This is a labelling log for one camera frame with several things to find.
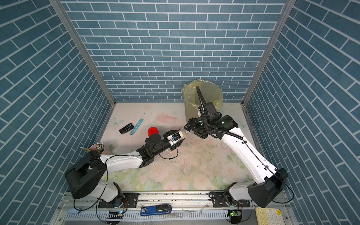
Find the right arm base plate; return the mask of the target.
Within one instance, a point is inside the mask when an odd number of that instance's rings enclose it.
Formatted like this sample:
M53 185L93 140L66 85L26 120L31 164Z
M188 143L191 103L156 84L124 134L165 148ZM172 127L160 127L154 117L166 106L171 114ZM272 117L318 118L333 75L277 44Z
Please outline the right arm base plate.
M249 200L234 200L229 193L225 193L224 191L211 191L208 193L208 196L211 199L214 208L250 207Z

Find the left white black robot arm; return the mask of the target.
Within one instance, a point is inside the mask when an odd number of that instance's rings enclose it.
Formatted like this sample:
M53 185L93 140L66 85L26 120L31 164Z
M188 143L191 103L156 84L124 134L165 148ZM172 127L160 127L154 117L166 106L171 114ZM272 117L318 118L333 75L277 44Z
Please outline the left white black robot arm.
M123 207L126 203L125 195L117 183L108 181L109 174L146 167L162 152L176 150L185 138L185 132L171 130L163 136L150 135L141 148L128 154L101 155L96 151L88 152L65 172L73 199L92 196L109 204L111 208Z

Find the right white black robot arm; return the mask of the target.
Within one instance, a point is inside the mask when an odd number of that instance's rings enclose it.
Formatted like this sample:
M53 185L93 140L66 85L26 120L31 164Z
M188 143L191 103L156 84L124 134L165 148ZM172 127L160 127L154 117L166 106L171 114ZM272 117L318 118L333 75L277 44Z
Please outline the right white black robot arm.
M240 158L254 180L248 186L231 184L224 191L225 200L232 203L249 197L265 208L286 187L288 172L270 163L248 141L235 120L229 115L223 116L212 102L201 103L198 109L199 117L190 118L184 128L203 139L212 136L222 140Z

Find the clear rice jar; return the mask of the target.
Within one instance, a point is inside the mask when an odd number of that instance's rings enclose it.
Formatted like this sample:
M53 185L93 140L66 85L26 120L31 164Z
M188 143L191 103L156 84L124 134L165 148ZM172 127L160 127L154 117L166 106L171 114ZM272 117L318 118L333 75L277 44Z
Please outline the clear rice jar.
M183 129L182 131L182 137L185 139L185 138L187 138L189 135L190 135L190 133L187 131L187 130L185 130L185 129Z

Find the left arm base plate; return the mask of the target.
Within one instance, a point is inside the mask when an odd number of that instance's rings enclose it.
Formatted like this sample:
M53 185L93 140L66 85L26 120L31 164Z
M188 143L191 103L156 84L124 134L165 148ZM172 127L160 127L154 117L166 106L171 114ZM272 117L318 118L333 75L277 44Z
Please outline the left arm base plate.
M115 197L110 202L101 200L98 203L100 209L129 209L137 206L139 194L138 193L124 193Z

